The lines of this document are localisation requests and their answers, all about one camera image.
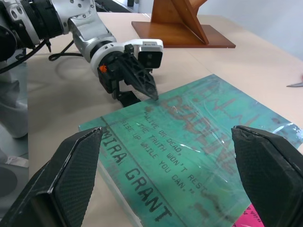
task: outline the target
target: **plastic wrap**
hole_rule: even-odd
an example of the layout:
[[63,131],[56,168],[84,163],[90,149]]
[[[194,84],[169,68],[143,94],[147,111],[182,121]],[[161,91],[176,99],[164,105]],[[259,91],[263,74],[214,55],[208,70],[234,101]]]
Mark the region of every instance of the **plastic wrap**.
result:
[[80,129],[107,128],[103,172],[142,226],[259,227],[235,224],[250,201],[235,163],[234,125],[285,136],[296,148],[302,143],[301,129],[216,75]]

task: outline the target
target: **wooden sculpture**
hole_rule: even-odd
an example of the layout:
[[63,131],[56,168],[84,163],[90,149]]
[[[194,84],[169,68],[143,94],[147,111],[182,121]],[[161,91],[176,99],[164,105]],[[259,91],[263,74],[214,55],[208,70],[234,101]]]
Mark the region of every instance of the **wooden sculpture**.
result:
[[201,25],[199,7],[207,0],[154,0],[151,22],[133,21],[140,38],[161,39],[164,47],[235,48],[210,25]]

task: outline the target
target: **white wall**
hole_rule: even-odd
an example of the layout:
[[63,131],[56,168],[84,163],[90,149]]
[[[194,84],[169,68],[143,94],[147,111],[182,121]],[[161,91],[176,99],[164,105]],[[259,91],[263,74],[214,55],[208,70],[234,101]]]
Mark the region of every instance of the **white wall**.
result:
[[[140,0],[151,13],[153,0]],[[199,14],[224,16],[303,60],[303,0],[208,0]]]

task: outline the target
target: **pink label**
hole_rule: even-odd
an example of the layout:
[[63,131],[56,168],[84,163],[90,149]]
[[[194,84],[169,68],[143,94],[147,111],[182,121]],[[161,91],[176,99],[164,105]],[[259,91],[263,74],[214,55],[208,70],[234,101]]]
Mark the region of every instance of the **pink label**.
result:
[[264,227],[264,225],[251,204],[232,227]]

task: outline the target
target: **orange component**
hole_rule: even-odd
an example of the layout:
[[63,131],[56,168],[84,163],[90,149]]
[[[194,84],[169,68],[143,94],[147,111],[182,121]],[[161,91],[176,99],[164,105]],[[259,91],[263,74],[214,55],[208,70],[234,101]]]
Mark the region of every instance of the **orange component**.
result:
[[99,67],[99,69],[100,69],[100,71],[101,71],[102,73],[107,72],[107,67],[106,67],[105,64],[101,65],[101,66]]

